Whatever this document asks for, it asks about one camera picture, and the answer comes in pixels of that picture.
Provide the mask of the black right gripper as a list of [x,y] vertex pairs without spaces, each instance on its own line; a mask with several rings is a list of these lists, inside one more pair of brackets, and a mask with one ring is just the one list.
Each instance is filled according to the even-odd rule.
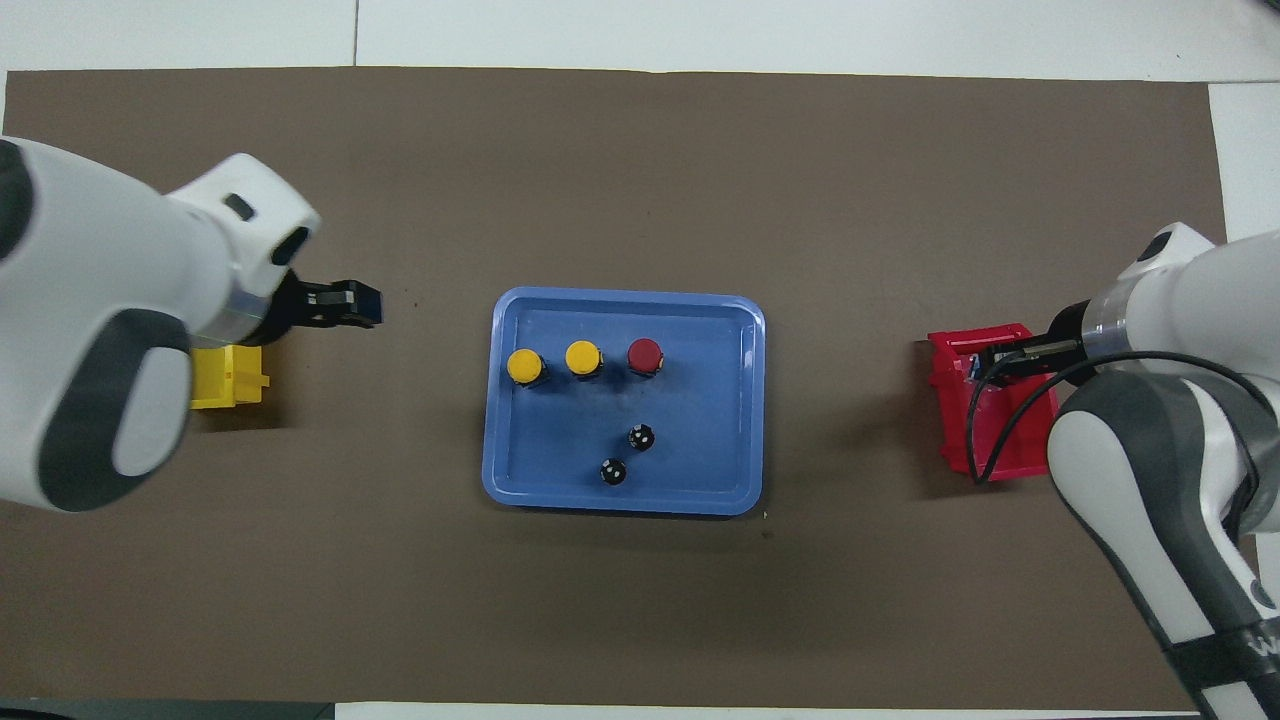
[[1084,361],[1082,327],[1089,304],[1085,300],[1065,307],[1042,334],[983,347],[968,370],[968,379],[1006,384],[1007,380],[1053,374]]

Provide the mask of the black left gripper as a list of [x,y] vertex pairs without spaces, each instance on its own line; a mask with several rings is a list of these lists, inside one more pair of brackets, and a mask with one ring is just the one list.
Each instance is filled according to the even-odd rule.
[[381,323],[381,293],[378,290],[351,279],[307,282],[288,270],[262,318],[262,346],[276,342],[296,327],[371,329]]

